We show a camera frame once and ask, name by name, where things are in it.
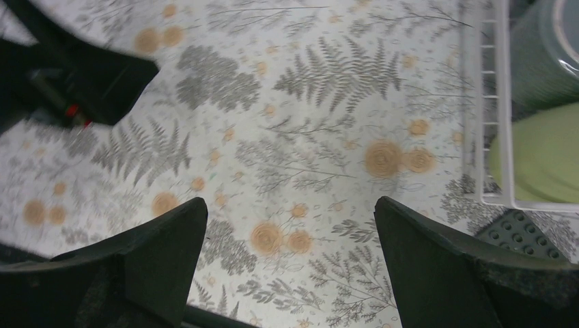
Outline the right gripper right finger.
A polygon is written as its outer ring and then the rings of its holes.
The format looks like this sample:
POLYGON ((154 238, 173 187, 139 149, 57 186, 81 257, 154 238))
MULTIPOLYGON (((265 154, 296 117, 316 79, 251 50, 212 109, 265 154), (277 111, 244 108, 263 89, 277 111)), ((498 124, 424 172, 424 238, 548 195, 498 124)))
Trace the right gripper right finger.
POLYGON ((578 265, 491 245, 389 197, 374 212, 404 327, 577 327, 578 265))

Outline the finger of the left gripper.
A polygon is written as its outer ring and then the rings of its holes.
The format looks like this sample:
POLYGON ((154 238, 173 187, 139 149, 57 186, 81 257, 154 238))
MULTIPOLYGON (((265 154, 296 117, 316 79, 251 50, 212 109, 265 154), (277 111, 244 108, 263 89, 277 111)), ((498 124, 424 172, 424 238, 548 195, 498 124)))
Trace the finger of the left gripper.
POLYGON ((5 1, 37 40, 1 39, 1 125, 34 119, 52 126, 113 126, 158 74, 150 60, 90 44, 31 1, 5 1))

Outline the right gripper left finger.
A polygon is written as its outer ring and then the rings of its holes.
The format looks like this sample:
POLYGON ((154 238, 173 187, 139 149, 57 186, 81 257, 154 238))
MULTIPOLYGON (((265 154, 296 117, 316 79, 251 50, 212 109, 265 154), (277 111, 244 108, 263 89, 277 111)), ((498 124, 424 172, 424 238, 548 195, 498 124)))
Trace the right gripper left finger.
POLYGON ((208 222, 200 197, 98 243, 1 266, 2 327, 179 327, 208 222))

